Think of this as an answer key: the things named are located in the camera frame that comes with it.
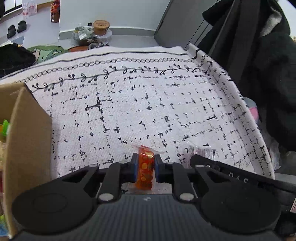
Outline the right black slipper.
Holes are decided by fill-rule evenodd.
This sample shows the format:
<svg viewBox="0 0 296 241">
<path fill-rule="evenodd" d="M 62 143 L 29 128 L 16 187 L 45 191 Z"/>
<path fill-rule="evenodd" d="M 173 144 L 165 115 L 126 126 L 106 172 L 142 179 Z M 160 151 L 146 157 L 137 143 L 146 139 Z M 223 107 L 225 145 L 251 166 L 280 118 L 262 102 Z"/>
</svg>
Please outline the right black slipper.
<svg viewBox="0 0 296 241">
<path fill-rule="evenodd" d="M 18 23 L 17 33 L 21 33 L 27 29 L 26 21 L 22 20 Z"/>
</svg>

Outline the green cartoon rug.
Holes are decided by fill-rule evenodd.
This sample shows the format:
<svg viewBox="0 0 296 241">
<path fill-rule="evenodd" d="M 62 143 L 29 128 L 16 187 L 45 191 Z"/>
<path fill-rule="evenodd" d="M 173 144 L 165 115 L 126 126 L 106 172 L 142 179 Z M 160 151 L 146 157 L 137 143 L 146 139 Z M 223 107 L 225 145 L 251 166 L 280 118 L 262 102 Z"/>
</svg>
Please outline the green cartoon rug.
<svg viewBox="0 0 296 241">
<path fill-rule="evenodd" d="M 38 45 L 38 46 L 30 47 L 27 50 L 30 51 L 36 57 L 35 64 L 39 64 L 41 62 L 50 60 L 56 56 L 59 56 L 61 54 L 68 52 L 68 50 L 64 49 L 63 47 L 56 46 L 56 45 L 50 45 L 50 46 Z"/>
</svg>

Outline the black fleece blanket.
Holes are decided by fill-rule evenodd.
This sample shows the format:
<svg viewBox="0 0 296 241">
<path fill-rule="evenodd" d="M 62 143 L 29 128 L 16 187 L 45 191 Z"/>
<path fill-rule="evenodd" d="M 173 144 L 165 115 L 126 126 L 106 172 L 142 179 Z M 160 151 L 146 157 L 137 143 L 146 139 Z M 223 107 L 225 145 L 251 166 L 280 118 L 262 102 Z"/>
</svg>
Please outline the black fleece blanket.
<svg viewBox="0 0 296 241">
<path fill-rule="evenodd" d="M 231 79 L 244 97 L 266 111 L 269 134 L 286 150 L 294 151 L 295 42 L 276 1 L 261 1 L 246 66 L 240 78 Z"/>
</svg>

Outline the black slipper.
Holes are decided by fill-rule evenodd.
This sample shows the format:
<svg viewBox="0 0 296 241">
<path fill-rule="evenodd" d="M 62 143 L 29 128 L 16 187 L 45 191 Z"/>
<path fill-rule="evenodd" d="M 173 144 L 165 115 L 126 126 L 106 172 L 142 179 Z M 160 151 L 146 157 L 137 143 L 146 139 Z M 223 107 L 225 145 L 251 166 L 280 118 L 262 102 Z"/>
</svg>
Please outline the black slipper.
<svg viewBox="0 0 296 241">
<path fill-rule="evenodd" d="M 8 28 L 8 33 L 7 33 L 7 38 L 10 39 L 12 38 L 13 36 L 16 35 L 16 27 L 14 25 L 11 25 L 9 28 Z"/>
<path fill-rule="evenodd" d="M 27 29 L 26 21 L 22 20 L 18 23 L 17 33 L 21 33 Z"/>
</svg>

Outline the orange snack packet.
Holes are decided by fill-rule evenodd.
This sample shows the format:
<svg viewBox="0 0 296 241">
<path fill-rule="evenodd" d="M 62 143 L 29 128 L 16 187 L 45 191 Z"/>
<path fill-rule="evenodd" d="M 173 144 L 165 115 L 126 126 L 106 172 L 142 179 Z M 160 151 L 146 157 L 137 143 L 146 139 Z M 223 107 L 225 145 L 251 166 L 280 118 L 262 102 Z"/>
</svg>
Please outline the orange snack packet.
<svg viewBox="0 0 296 241">
<path fill-rule="evenodd" d="M 138 153 L 135 186 L 139 190 L 152 190 L 155 156 L 163 152 L 143 145 L 133 145 L 132 147 L 136 149 Z"/>
</svg>

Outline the black clothes pile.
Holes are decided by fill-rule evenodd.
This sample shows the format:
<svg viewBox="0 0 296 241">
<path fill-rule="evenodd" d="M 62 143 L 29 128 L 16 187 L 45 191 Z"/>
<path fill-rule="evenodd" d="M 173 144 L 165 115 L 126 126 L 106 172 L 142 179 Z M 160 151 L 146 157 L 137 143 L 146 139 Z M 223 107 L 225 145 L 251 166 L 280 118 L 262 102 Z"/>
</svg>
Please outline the black clothes pile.
<svg viewBox="0 0 296 241">
<path fill-rule="evenodd" d="M 17 44 L 8 44 L 0 50 L 0 76 L 4 77 L 15 71 L 32 66 L 36 61 L 35 55 Z"/>
</svg>

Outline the pink grey plush toy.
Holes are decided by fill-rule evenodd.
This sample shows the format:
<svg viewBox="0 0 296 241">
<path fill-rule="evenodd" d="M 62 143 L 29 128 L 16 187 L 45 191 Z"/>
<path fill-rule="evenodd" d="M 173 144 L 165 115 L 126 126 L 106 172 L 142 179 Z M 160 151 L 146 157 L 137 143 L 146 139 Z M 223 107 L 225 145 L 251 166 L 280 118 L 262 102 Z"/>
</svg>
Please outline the pink grey plush toy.
<svg viewBox="0 0 296 241">
<path fill-rule="evenodd" d="M 257 105 L 256 103 L 250 99 L 250 98 L 247 98 L 247 97 L 243 97 L 243 100 L 245 101 L 247 107 L 249 108 L 250 112 L 251 112 L 251 115 L 253 116 L 254 118 L 254 121 L 256 123 L 258 123 L 258 120 L 259 120 L 259 113 L 258 113 L 258 109 L 257 109 Z"/>
</svg>

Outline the red white snack packet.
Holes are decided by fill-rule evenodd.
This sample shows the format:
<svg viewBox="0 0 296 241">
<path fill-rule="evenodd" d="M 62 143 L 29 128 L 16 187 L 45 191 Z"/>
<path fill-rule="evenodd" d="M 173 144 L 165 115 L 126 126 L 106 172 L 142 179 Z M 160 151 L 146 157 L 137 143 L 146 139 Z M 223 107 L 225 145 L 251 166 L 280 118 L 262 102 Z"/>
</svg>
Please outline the red white snack packet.
<svg viewBox="0 0 296 241">
<path fill-rule="evenodd" d="M 189 145 L 189 155 L 190 157 L 194 155 L 199 155 L 209 160 L 214 161 L 216 156 L 216 149 L 212 149 L 208 146 L 205 147 L 197 147 L 193 145 Z"/>
</svg>

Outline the grey door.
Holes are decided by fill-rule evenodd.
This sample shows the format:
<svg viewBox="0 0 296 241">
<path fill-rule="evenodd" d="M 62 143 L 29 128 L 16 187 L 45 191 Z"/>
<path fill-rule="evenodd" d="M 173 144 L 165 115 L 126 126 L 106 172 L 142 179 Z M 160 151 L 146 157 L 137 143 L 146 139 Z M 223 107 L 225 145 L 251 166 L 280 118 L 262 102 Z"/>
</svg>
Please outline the grey door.
<svg viewBox="0 0 296 241">
<path fill-rule="evenodd" d="M 202 13 L 217 1 L 170 1 L 154 34 L 158 45 L 186 49 L 209 26 Z"/>
</svg>

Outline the left black slipper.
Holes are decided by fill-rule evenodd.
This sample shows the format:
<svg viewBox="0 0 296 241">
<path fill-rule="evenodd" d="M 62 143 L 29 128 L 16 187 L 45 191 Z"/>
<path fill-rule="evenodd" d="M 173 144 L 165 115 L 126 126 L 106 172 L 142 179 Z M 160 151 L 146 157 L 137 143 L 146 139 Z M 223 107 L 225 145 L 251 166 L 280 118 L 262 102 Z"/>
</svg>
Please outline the left black slipper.
<svg viewBox="0 0 296 241">
<path fill-rule="evenodd" d="M 7 38 L 10 39 L 12 38 L 13 36 L 16 35 L 16 27 L 14 25 L 11 25 L 9 28 L 8 28 L 8 33 L 7 33 Z"/>
</svg>

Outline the brown cardboard box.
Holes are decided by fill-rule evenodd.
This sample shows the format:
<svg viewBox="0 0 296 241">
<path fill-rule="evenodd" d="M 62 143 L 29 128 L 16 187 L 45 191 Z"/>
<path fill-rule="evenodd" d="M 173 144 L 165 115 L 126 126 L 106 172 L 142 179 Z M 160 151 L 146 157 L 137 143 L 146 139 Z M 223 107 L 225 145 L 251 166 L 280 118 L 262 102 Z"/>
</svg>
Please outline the brown cardboard box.
<svg viewBox="0 0 296 241">
<path fill-rule="evenodd" d="M 23 83 L 1 85 L 1 121 L 10 124 L 3 165 L 3 211 L 9 237 L 18 233 L 12 204 L 51 179 L 52 119 Z"/>
</svg>

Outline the pink plastic bag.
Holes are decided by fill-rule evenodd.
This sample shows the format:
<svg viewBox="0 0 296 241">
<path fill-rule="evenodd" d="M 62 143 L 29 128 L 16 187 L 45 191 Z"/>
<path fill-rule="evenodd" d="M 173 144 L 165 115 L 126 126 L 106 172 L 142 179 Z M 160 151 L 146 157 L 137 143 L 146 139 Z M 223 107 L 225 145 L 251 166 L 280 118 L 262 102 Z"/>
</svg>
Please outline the pink plastic bag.
<svg viewBox="0 0 296 241">
<path fill-rule="evenodd" d="M 37 8 L 36 1 L 23 1 L 22 12 L 24 16 L 26 17 L 33 16 L 37 13 L 37 11 L 38 11 L 38 8 Z"/>
</svg>

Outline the light green snack packet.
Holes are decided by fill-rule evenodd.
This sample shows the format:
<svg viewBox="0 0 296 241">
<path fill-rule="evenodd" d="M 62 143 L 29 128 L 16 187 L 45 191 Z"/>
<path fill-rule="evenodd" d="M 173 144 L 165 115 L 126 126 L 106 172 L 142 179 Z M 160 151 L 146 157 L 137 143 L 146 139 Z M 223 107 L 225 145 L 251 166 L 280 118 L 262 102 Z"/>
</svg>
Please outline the light green snack packet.
<svg viewBox="0 0 296 241">
<path fill-rule="evenodd" d="M 10 132 L 10 122 L 7 120 L 4 120 L 3 123 L 1 124 L 1 142 L 5 142 L 9 132 Z"/>
</svg>

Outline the white black patterned tablecloth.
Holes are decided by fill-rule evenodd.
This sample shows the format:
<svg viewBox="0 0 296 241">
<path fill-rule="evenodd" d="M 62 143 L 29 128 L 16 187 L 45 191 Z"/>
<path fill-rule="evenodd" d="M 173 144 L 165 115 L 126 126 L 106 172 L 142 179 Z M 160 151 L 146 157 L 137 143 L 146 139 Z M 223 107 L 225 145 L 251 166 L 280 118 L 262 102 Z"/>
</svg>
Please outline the white black patterned tablecloth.
<svg viewBox="0 0 296 241">
<path fill-rule="evenodd" d="M 264 139 L 228 73 L 197 47 L 103 47 L 62 54 L 1 83 L 27 85 L 53 120 L 51 173 L 129 159 L 138 145 L 184 163 L 190 146 L 274 178 Z"/>
</svg>

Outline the clear bag with items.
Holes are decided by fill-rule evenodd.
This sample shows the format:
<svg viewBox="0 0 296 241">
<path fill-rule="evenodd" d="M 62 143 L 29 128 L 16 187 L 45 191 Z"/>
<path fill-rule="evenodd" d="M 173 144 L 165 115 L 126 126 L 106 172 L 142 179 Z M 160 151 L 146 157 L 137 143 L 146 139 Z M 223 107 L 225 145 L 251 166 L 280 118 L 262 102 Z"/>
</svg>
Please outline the clear bag with items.
<svg viewBox="0 0 296 241">
<path fill-rule="evenodd" d="M 78 45 L 88 45 L 93 42 L 94 30 L 92 26 L 78 26 L 72 33 L 72 39 Z"/>
</svg>

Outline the red oil bottle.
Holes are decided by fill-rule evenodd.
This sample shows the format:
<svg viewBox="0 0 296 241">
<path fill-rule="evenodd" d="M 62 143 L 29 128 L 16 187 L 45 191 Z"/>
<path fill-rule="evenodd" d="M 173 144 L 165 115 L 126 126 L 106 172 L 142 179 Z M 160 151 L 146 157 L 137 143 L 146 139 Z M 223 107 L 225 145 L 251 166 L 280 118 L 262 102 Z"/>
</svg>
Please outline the red oil bottle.
<svg viewBox="0 0 296 241">
<path fill-rule="evenodd" d="M 50 17 L 52 23 L 58 23 L 60 19 L 60 0 L 54 0 L 51 4 Z"/>
</svg>

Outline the cork lid glass jar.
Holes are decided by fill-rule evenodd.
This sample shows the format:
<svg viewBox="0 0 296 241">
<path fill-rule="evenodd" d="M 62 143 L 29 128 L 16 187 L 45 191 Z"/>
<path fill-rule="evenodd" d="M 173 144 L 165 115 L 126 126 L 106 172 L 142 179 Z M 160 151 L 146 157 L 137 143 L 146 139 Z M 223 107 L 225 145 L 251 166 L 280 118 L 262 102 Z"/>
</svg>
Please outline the cork lid glass jar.
<svg viewBox="0 0 296 241">
<path fill-rule="evenodd" d="M 93 38 L 95 40 L 103 40 L 108 39 L 112 35 L 112 31 L 110 29 L 110 23 L 105 20 L 96 20 L 93 22 Z"/>
</svg>

